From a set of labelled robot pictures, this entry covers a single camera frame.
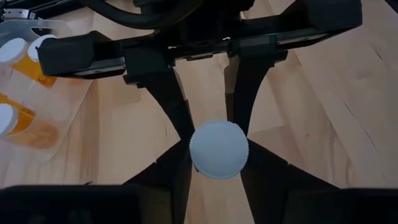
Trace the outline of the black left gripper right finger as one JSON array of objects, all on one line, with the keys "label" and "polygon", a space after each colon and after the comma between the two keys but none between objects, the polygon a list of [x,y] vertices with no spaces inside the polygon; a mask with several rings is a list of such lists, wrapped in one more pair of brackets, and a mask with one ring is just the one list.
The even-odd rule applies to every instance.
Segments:
[{"label": "black left gripper right finger", "polygon": [[397,189],[340,189],[253,141],[241,179],[255,223],[397,224]]}]

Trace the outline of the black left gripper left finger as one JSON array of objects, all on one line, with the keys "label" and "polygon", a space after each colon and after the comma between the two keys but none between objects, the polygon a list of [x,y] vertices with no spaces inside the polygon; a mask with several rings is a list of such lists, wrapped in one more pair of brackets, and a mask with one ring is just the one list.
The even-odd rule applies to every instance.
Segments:
[{"label": "black left gripper left finger", "polygon": [[183,223],[192,161],[179,141],[119,185],[19,185],[1,190],[1,224]]}]

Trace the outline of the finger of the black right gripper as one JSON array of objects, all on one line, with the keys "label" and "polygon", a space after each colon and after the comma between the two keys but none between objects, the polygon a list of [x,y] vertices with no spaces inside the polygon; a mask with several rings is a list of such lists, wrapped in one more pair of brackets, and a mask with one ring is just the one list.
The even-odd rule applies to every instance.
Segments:
[{"label": "finger of the black right gripper", "polygon": [[128,85],[147,91],[161,106],[183,141],[190,139],[194,125],[188,101],[173,68],[174,59],[157,47],[130,47],[124,50]]},{"label": "finger of the black right gripper", "polygon": [[252,108],[259,87],[275,63],[287,58],[277,50],[274,35],[234,40],[228,51],[229,65],[224,69],[227,119],[248,133]]}]

